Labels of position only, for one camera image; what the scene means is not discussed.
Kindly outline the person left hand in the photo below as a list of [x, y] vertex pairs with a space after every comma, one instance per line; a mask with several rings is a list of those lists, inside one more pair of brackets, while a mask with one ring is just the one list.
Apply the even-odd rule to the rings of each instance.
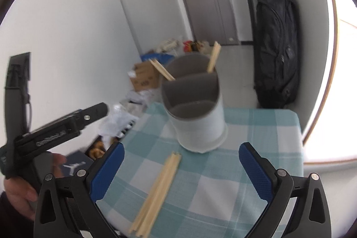
[[[53, 168], [52, 174], [56, 178], [63, 177], [60, 166], [66, 162], [66, 157], [53, 153]], [[13, 177], [5, 179], [4, 189], [7, 194], [10, 204], [24, 217], [35, 220], [35, 210], [32, 209], [30, 202], [36, 202], [38, 194], [35, 189], [24, 179], [20, 177]]]

